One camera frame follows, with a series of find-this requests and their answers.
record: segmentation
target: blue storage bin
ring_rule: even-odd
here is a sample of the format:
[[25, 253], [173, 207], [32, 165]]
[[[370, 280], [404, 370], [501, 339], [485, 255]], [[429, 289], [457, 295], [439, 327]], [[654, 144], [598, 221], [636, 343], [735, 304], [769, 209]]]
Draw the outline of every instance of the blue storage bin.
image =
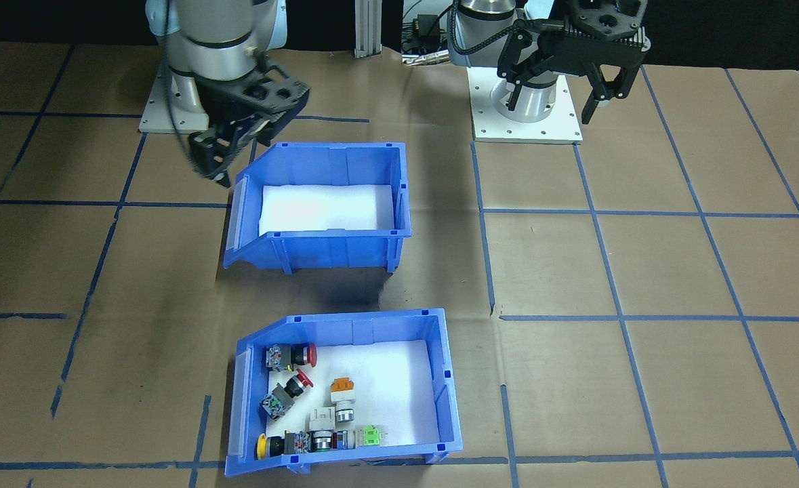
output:
[[[258, 460], [255, 452], [258, 438], [266, 432], [268, 422], [265, 411], [260, 407], [260, 399], [274, 386], [269, 383], [270, 373], [263, 364], [266, 347], [277, 343], [315, 343], [321, 349], [319, 349], [318, 365], [307, 371], [312, 373], [318, 368], [325, 367], [325, 359], [322, 356], [325, 347], [368, 346], [418, 340], [424, 341], [429, 356], [428, 371], [431, 383], [421, 386], [427, 389], [427, 396], [431, 387], [434, 419], [437, 423], [434, 427], [437, 432], [430, 433], [433, 442], [414, 445], [386, 443], [387, 445], [369, 445], [348, 450], [281, 454]], [[363, 391], [356, 394], [358, 402], [365, 393], [364, 386]], [[307, 394], [316, 394], [316, 392], [303, 393]], [[402, 394], [412, 395], [411, 392], [402, 392]], [[285, 466], [297, 473], [309, 473], [311, 464], [361, 460], [361, 458], [423, 456], [427, 463], [435, 463], [442, 460], [449, 452], [461, 450], [462, 434], [459, 411], [456, 407], [451, 347], [448, 344], [443, 309], [289, 316], [237, 343], [228, 458], [225, 464], [226, 476], [257, 472], [276, 466]]]
[[[390, 185], [393, 229], [267, 232], [259, 220], [264, 186]], [[224, 266], [237, 260], [263, 269], [387, 268], [399, 264], [411, 236], [405, 145], [281, 142], [239, 172], [228, 225]]]

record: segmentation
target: blue tape grid line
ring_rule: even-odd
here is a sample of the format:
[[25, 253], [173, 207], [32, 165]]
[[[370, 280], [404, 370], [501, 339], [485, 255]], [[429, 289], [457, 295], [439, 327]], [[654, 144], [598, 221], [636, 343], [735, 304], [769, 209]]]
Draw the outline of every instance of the blue tape grid line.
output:
[[32, 319], [33, 321], [63, 321], [67, 313], [0, 312], [0, 319]]
[[140, 161], [140, 157], [143, 152], [143, 145], [145, 145], [145, 143], [146, 134], [142, 134], [140, 136], [140, 143], [137, 145], [137, 151], [135, 152], [134, 160], [131, 163], [129, 175], [125, 181], [125, 186], [123, 187], [123, 192], [121, 193], [117, 203], [117, 210], [115, 210], [115, 213], [113, 214], [113, 223], [111, 223], [110, 228], [107, 231], [107, 238], [104, 240], [104, 247], [101, 250], [101, 257], [98, 258], [98, 265], [95, 267], [95, 272], [92, 275], [92, 282], [89, 284], [89, 291], [86, 293], [86, 300], [83, 302], [83, 311], [80, 312], [80, 319], [77, 321], [77, 328], [74, 329], [74, 336], [71, 337], [71, 343], [70, 346], [68, 346], [68, 355], [65, 357], [65, 364], [62, 367], [62, 374], [59, 376], [59, 379], [62, 380], [62, 383], [56, 389], [56, 395], [53, 396], [53, 402], [49, 407], [49, 411], [54, 419], [56, 417], [56, 409], [59, 407], [59, 401], [62, 399], [62, 385], [64, 385], [64, 383], [68, 380], [68, 373], [70, 373], [71, 363], [74, 361], [74, 351], [77, 347], [77, 340], [80, 339], [80, 333], [83, 330], [83, 322], [86, 321], [86, 315], [89, 313], [89, 305], [92, 303], [92, 296], [95, 294], [95, 289], [98, 286], [98, 279], [101, 277], [102, 269], [104, 269], [104, 261], [107, 259], [110, 242], [113, 241], [113, 235], [115, 234], [115, 231], [117, 231], [119, 213], [124, 207], [123, 202], [125, 201], [127, 192], [129, 192], [131, 180], [134, 178], [134, 173], [137, 170], [137, 163]]
[[516, 470], [516, 450], [514, 450], [514, 427], [510, 421], [510, 402], [508, 402], [508, 387], [501, 385], [501, 413], [505, 419], [505, 436], [508, 441], [508, 465], [510, 466], [510, 480], [512, 488], [520, 488], [520, 475]]
[[[484, 208], [486, 214], [569, 214], [591, 216], [583, 208]], [[740, 219], [799, 219], [799, 213], [679, 212], [669, 210], [595, 210], [599, 216], [726, 217]]]
[[207, 421], [209, 420], [209, 404], [213, 401], [213, 397], [206, 395], [203, 397], [203, 411], [201, 412], [201, 425], [197, 430], [197, 444], [194, 447], [194, 459], [192, 460], [191, 475], [188, 476], [188, 488], [196, 488], [197, 486], [197, 470], [198, 464], [201, 463], [201, 454], [203, 452], [203, 439], [207, 436]]
[[[115, 207], [118, 201], [89, 200], [0, 200], [0, 205], [52, 205], [60, 207]], [[229, 208], [228, 203], [188, 201], [124, 201], [123, 207]]]
[[653, 425], [653, 418], [649, 413], [649, 405], [647, 404], [647, 395], [643, 389], [643, 381], [640, 379], [640, 369], [637, 368], [637, 361], [634, 358], [634, 347], [631, 346], [631, 336], [628, 333], [628, 325], [622, 318], [622, 303], [619, 301], [619, 292], [616, 290], [616, 281], [613, 280], [613, 269], [610, 268], [610, 259], [607, 257], [607, 247], [604, 245], [604, 235], [601, 232], [601, 225], [598, 222], [598, 213], [595, 211], [595, 204], [592, 201], [592, 191], [589, 188], [588, 179], [586, 179], [586, 171], [583, 169], [583, 159], [579, 155], [577, 145], [573, 145], [573, 156], [577, 160], [577, 170], [579, 171], [579, 178], [583, 182], [583, 190], [586, 192], [586, 201], [589, 204], [589, 211], [592, 217], [592, 224], [595, 227], [595, 236], [598, 238], [598, 247], [601, 252], [601, 260], [604, 262], [604, 270], [607, 272], [607, 282], [610, 285], [610, 293], [613, 294], [613, 305], [616, 306], [616, 313], [619, 315], [619, 328], [622, 330], [622, 340], [625, 341], [625, 349], [628, 352], [628, 362], [631, 364], [631, 373], [634, 375], [634, 385], [637, 386], [637, 395], [640, 399], [640, 407], [643, 409], [643, 418], [647, 423], [647, 430], [649, 432], [649, 440], [653, 446], [653, 455], [655, 456], [655, 464], [659, 469], [659, 478], [661, 479], [662, 488], [668, 488], [668, 474], [665, 472], [665, 463], [661, 457], [661, 450], [659, 448], [659, 439], [655, 435], [655, 426]]
[[[668, 140], [670, 141], [671, 147], [673, 148], [673, 154], [676, 155], [677, 163], [679, 164], [679, 169], [682, 171], [685, 183], [687, 183], [688, 189], [691, 192], [691, 198], [694, 200], [694, 205], [695, 207], [697, 207], [697, 212], [703, 213], [703, 208], [700, 205], [700, 200], [699, 198], [697, 198], [697, 193], [695, 192], [694, 185], [691, 184], [691, 179], [688, 175], [688, 170], [685, 169], [685, 164], [682, 159], [682, 155], [679, 152], [676, 140], [673, 138], [673, 133], [671, 132], [670, 126], [668, 125], [668, 120], [665, 119], [665, 115], [663, 114], [663, 111], [661, 109], [661, 104], [659, 103], [659, 99], [657, 99], [657, 96], [655, 95], [653, 84], [649, 80], [646, 69], [641, 67], [640, 70], [643, 73], [643, 79], [647, 83], [649, 93], [653, 97], [653, 103], [655, 104], [655, 109], [657, 113], [659, 113], [659, 118], [661, 119], [661, 124], [663, 126], [663, 129], [665, 130], [665, 133], [668, 134]], [[752, 354], [755, 356], [755, 362], [758, 364], [758, 370], [760, 371], [761, 376], [764, 378], [764, 385], [766, 385], [767, 387], [767, 392], [770, 395], [770, 400], [772, 401], [773, 407], [776, 408], [776, 414], [779, 418], [779, 422], [781, 423], [781, 429], [784, 430], [784, 434], [787, 438], [787, 443], [790, 445], [790, 451], [792, 451], [794, 460], [796, 460], [796, 465], [799, 468], [799, 451], [798, 448], [796, 448], [796, 442], [794, 441], [794, 436], [792, 435], [792, 432], [790, 432], [790, 427], [787, 426], [787, 420], [785, 419], [784, 414], [781, 412], [781, 407], [779, 405], [776, 392], [773, 390], [773, 386], [770, 381], [770, 376], [767, 374], [766, 367], [764, 367], [764, 361], [762, 361], [761, 355], [758, 352], [758, 347], [755, 344], [755, 339], [754, 337], [752, 337], [752, 330], [749, 328], [749, 322], [747, 321], [746, 317], [743, 314], [743, 308], [739, 303], [736, 289], [733, 287], [733, 282], [731, 281], [731, 276], [728, 274], [727, 268], [725, 268], [724, 266], [724, 260], [722, 260], [721, 253], [718, 250], [718, 244], [716, 244], [716, 240], [712, 235], [712, 229], [710, 228], [709, 222], [707, 222], [705, 216], [700, 216], [700, 220], [703, 223], [703, 229], [705, 229], [706, 231], [706, 236], [710, 241], [712, 252], [715, 253], [716, 261], [718, 262], [718, 267], [721, 269], [722, 276], [724, 276], [724, 282], [727, 284], [728, 291], [731, 294], [731, 299], [733, 299], [734, 306], [736, 306], [737, 308], [737, 314], [741, 318], [740, 321], [743, 324], [743, 330], [745, 331], [746, 339], [749, 341], [749, 346], [752, 349]]]
[[[665, 452], [665, 461], [685, 460], [776, 460], [791, 458], [791, 451], [709, 451]], [[653, 454], [592, 454], [588, 456], [517, 456], [517, 464], [635, 463], [654, 461]], [[506, 457], [446, 457], [439, 464], [447, 466], [486, 466], [508, 464]], [[399, 457], [389, 460], [364, 461], [368, 466], [430, 466], [421, 457]], [[0, 462], [0, 470], [180, 470], [224, 469], [224, 461], [157, 461], [153, 463], [79, 463], [76, 461]]]
[[489, 313], [495, 310], [495, 287], [493, 269], [489, 260], [489, 241], [487, 240], [487, 220], [483, 216], [483, 193], [480, 189], [480, 169], [477, 165], [477, 148], [471, 142], [471, 163], [474, 168], [474, 191], [477, 192], [477, 211], [480, 219], [480, 240], [483, 242], [483, 266], [487, 274], [487, 293], [489, 294]]
[[749, 321], [799, 322], [784, 315], [499, 315], [503, 321], [592, 322], [592, 321]]
[[25, 137], [25, 141], [22, 143], [22, 147], [17, 154], [17, 159], [14, 160], [11, 169], [8, 170], [8, 173], [5, 175], [5, 179], [2, 180], [2, 184], [0, 185], [0, 197], [2, 195], [2, 191], [5, 190], [5, 185], [7, 185], [8, 180], [11, 179], [13, 176], [14, 171], [19, 166], [19, 163], [22, 161], [22, 157], [25, 155], [25, 151], [28, 148], [28, 143], [31, 142], [31, 138], [35, 135], [37, 131], [37, 125], [40, 124], [42, 115], [47, 111], [47, 107], [49, 106], [50, 99], [53, 98], [53, 94], [56, 92], [56, 88], [59, 86], [59, 81], [62, 80], [62, 74], [65, 72], [65, 68], [68, 66], [68, 62], [70, 62], [71, 56], [74, 54], [74, 46], [68, 47], [68, 53], [65, 55], [65, 59], [62, 60], [62, 65], [59, 67], [58, 73], [56, 73], [56, 79], [53, 80], [52, 86], [49, 87], [49, 93], [47, 94], [46, 99], [43, 100], [43, 104], [41, 105], [41, 110], [39, 113], [36, 114], [35, 121], [31, 124], [31, 129], [28, 130], [28, 135]]
[[787, 194], [790, 195], [790, 200], [793, 201], [794, 207], [796, 207], [796, 211], [799, 213], [799, 201], [796, 200], [796, 194], [794, 193], [793, 189], [790, 188], [790, 183], [787, 182], [787, 178], [784, 176], [784, 172], [781, 170], [781, 166], [779, 166], [778, 160], [776, 159], [776, 155], [773, 154], [773, 150], [770, 148], [770, 144], [767, 143], [767, 138], [764, 137], [764, 133], [761, 131], [761, 127], [758, 126], [758, 121], [755, 120], [755, 116], [752, 115], [752, 111], [749, 110], [748, 103], [745, 102], [743, 98], [743, 94], [740, 93], [737, 82], [734, 81], [733, 77], [731, 76], [731, 72], [727, 69], [724, 70], [724, 74], [727, 75], [728, 81], [731, 82], [731, 87], [733, 87], [733, 91], [737, 94], [737, 98], [739, 98], [739, 102], [743, 105], [743, 109], [745, 110], [746, 115], [749, 115], [749, 120], [752, 121], [752, 126], [755, 127], [755, 132], [758, 133], [758, 137], [761, 139], [761, 142], [764, 142], [764, 149], [767, 150], [767, 155], [770, 157], [770, 161], [773, 163], [773, 167], [776, 167], [776, 172], [778, 173], [779, 179], [781, 179], [781, 183], [783, 183], [784, 188], [787, 190]]

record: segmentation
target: cable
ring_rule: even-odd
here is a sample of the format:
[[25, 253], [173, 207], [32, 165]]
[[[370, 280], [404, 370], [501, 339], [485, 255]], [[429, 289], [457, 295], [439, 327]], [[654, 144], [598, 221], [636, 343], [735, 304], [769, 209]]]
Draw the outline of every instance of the cable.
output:
[[449, 34], [451, 35], [451, 43], [453, 44], [454, 50], [458, 55], [461, 56], [472, 55], [476, 52], [479, 52], [479, 50], [483, 49], [484, 47], [489, 46], [489, 44], [495, 43], [495, 41], [498, 41], [502, 37], [508, 36], [508, 34], [520, 30], [520, 28], [516, 27], [516, 25], [513, 24], [508, 25], [508, 27], [499, 30], [495, 34], [492, 34], [492, 36], [487, 37], [486, 39], [480, 41], [480, 43], [477, 43], [472, 47], [464, 49], [463, 47], [459, 47], [459, 43], [458, 41], [456, 41], [456, 10], [458, 9], [458, 7], [459, 7], [459, 0], [453, 0], [453, 3], [451, 4], [451, 15], [448, 16], [448, 31]]
[[430, 30], [426, 32], [427, 36], [429, 36], [429, 34], [432, 34], [432, 30], [433, 28], [436, 28], [436, 25], [438, 25], [438, 21], [442, 20], [442, 17], [445, 16], [445, 14], [448, 13], [449, 10], [451, 10], [451, 8], [453, 8], [453, 4], [448, 5], [446, 9], [442, 10], [442, 13], [438, 14], [438, 16], [436, 17], [436, 22], [433, 22], [432, 25], [430, 25]]
[[411, 9], [417, 7], [420, 3], [423, 2], [424, 0], [417, 0], [417, 2], [415, 2], [414, 5], [412, 5], [411, 7], [409, 7], [408, 10], [405, 10], [405, 13], [402, 15], [402, 19], [405, 20], [405, 18], [407, 18], [408, 16], [408, 13], [411, 12]]

